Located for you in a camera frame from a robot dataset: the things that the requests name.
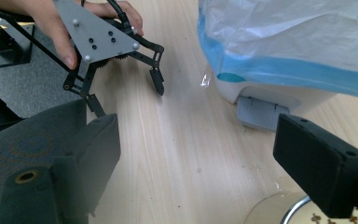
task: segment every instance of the gear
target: gear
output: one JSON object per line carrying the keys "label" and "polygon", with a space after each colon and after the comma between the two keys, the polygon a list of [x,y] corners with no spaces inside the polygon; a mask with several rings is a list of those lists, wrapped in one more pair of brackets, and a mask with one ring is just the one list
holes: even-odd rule
{"label": "gear", "polygon": [[129,55],[128,54],[120,54],[115,57],[115,59],[123,60],[126,59]]}
{"label": "gear", "polygon": [[96,62],[95,65],[96,65],[98,68],[102,68],[102,67],[105,67],[108,62],[109,62],[109,60],[104,59],[104,60],[100,60],[100,61]]}

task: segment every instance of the plastic bag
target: plastic bag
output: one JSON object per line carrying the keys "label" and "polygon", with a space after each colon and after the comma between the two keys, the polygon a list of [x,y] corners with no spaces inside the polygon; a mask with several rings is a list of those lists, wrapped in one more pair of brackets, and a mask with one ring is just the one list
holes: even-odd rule
{"label": "plastic bag", "polygon": [[217,78],[358,96],[358,0],[199,0]]}

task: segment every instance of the gray plastic foot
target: gray plastic foot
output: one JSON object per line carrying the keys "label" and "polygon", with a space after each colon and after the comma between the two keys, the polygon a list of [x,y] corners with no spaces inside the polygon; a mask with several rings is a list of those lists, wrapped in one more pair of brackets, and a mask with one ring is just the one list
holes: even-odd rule
{"label": "gray plastic foot", "polygon": [[275,132],[279,115],[289,114],[287,107],[250,97],[240,97],[237,117],[243,125]]}

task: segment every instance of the mounting hole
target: mounting hole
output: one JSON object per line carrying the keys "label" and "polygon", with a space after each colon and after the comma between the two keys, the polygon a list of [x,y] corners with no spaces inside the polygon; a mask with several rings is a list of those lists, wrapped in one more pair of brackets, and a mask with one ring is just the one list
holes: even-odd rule
{"label": "mounting hole", "polygon": [[346,151],[345,152],[348,156],[352,156],[352,157],[355,157],[356,156],[356,153],[352,152],[352,151]]}
{"label": "mounting hole", "polygon": [[37,171],[26,171],[20,175],[18,175],[15,179],[17,184],[25,184],[37,179],[39,173]]}

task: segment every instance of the screw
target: screw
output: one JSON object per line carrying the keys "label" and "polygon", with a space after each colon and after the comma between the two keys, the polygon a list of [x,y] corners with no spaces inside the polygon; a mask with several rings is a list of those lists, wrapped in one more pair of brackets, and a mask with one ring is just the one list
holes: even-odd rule
{"label": "screw", "polygon": [[72,23],[74,24],[74,26],[78,26],[79,25],[79,21],[77,19],[73,19]]}
{"label": "screw", "polygon": [[86,60],[86,62],[91,62],[91,57],[89,55],[86,55],[86,57],[84,57],[84,60]]}
{"label": "screw", "polygon": [[133,43],[132,48],[135,49],[135,50],[137,50],[137,49],[140,48],[140,46],[139,46],[138,43]]}

